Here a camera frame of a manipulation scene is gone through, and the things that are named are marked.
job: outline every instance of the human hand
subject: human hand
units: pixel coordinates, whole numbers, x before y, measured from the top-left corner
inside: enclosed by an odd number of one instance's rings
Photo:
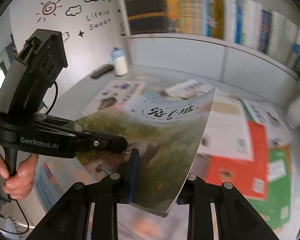
[[[6,179],[2,189],[6,194],[10,194],[12,199],[22,200],[30,194],[34,185],[35,167],[38,159],[39,155],[31,154],[20,164],[17,174],[9,177],[8,168],[0,155],[0,175]]]

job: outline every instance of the white vase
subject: white vase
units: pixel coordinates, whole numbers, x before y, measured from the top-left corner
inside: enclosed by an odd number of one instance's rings
[[[287,123],[292,128],[295,129],[300,127],[300,94],[299,96],[291,102],[287,109]]]

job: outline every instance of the cabinet door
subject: cabinet door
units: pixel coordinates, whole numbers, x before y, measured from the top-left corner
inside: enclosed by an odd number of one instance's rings
[[[298,83],[289,73],[233,48],[229,48],[223,82],[252,92],[284,109],[298,93]]]
[[[179,38],[130,39],[133,65],[159,67],[219,80],[224,46]]]

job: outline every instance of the green book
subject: green book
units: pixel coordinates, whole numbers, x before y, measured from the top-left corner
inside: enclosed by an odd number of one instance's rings
[[[266,201],[249,200],[272,230],[290,219],[290,176],[283,149],[269,150],[268,194]]]

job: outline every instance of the white desk surface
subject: white desk surface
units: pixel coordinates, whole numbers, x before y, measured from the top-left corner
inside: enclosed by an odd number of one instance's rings
[[[204,78],[188,73],[182,73],[178,71],[166,70],[148,66],[130,66],[129,73],[123,77],[117,77],[114,73],[108,73],[102,77],[93,80],[89,76],[85,77],[69,89],[66,93],[58,97],[58,100],[50,112],[51,115],[55,115],[62,118],[71,120],[77,120],[82,117],[81,111],[87,106],[87,104],[96,96],[99,90],[105,87],[111,80],[145,80],[146,88],[143,93],[147,91],[160,91],[162,88],[170,87],[181,81],[186,81],[191,78],[201,78],[211,84],[215,85],[218,89],[238,96],[239,98],[246,99],[258,99],[262,98],[247,92],[245,90],[230,86],[209,78]],[[282,120],[285,120],[285,110],[279,106],[269,103],[279,114]],[[291,216],[290,222],[288,222],[279,233],[280,240],[292,240],[296,239],[297,233],[300,229],[300,128],[297,130],[291,130],[293,135],[293,143],[290,146],[291,150]],[[62,188],[70,187],[71,184],[61,185]]]

